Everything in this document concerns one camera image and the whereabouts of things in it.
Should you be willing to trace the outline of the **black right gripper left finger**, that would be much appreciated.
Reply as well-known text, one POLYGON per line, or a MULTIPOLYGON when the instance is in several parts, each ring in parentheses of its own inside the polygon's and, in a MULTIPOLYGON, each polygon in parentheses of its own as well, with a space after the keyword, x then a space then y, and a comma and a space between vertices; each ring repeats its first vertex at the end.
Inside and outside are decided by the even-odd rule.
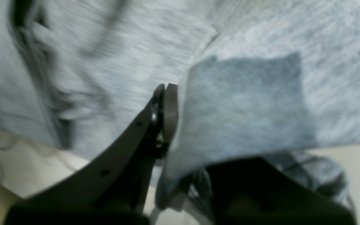
POLYGON ((178 120, 178 86, 152 98, 103 153, 65 180, 13 205, 6 225, 149 225, 143 214, 152 170, 178 120))

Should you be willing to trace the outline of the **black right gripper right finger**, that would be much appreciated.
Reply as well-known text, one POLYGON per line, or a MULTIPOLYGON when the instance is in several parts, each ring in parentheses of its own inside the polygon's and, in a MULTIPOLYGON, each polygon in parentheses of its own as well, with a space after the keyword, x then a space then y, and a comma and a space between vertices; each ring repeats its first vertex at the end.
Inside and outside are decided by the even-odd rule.
POLYGON ((207 167, 216 225, 354 225, 345 207, 304 188, 261 157, 207 167))

